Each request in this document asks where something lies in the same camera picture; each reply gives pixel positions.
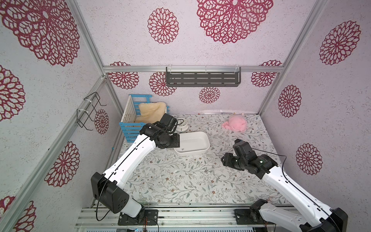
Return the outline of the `white plastic storage box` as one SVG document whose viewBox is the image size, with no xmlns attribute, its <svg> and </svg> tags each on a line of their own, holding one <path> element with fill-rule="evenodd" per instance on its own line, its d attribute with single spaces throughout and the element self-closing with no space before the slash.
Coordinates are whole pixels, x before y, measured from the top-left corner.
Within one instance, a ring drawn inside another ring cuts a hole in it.
<svg viewBox="0 0 371 232">
<path fill-rule="evenodd" d="M 210 148 L 208 135 L 202 131 L 180 134 L 180 147 L 174 148 L 180 156 L 202 155 Z"/>
</svg>

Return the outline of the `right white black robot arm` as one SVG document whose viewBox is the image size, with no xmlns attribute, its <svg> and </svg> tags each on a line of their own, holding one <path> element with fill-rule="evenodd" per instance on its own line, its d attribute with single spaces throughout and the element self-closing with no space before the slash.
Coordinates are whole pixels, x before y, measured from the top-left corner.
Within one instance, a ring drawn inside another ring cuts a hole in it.
<svg viewBox="0 0 371 232">
<path fill-rule="evenodd" d="M 255 152 L 235 156 L 225 153 L 221 158 L 224 166 L 238 171 L 248 171 L 280 192 L 297 210 L 291 213 L 258 200 L 253 204 L 264 221 L 279 225 L 291 232 L 345 232 L 348 215 L 341 208 L 331 208 L 321 202 L 293 179 L 268 155 L 257 156 Z"/>
</svg>

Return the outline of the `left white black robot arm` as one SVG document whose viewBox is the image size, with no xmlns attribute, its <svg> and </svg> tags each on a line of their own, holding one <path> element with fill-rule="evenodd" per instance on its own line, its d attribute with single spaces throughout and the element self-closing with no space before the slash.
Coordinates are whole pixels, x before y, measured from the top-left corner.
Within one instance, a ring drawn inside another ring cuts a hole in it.
<svg viewBox="0 0 371 232">
<path fill-rule="evenodd" d="M 148 123 L 142 127 L 129 149 L 102 174 L 96 172 L 91 178 L 93 196 L 112 213 L 122 213 L 136 218 L 143 206 L 124 191 L 126 182 L 143 159 L 155 148 L 180 147 L 180 135 L 175 132 L 177 124 Z"/>
</svg>

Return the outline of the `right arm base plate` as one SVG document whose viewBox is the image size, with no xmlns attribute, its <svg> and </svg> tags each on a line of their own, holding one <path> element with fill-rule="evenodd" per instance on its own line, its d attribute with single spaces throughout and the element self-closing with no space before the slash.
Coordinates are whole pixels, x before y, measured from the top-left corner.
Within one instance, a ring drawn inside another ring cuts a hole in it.
<svg viewBox="0 0 371 232">
<path fill-rule="evenodd" d="M 274 223 L 265 221 L 258 211 L 246 209 L 235 209 L 234 216 L 237 225 L 274 225 Z"/>
</svg>

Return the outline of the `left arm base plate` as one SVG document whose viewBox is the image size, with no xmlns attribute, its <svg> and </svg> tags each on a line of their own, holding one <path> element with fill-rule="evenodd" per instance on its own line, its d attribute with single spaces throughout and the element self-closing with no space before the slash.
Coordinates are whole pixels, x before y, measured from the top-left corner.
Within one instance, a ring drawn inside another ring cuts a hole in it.
<svg viewBox="0 0 371 232">
<path fill-rule="evenodd" d="M 158 210 L 144 209 L 136 217 L 130 217 L 126 214 L 120 213 L 118 225 L 119 226 L 156 226 L 158 220 Z"/>
</svg>

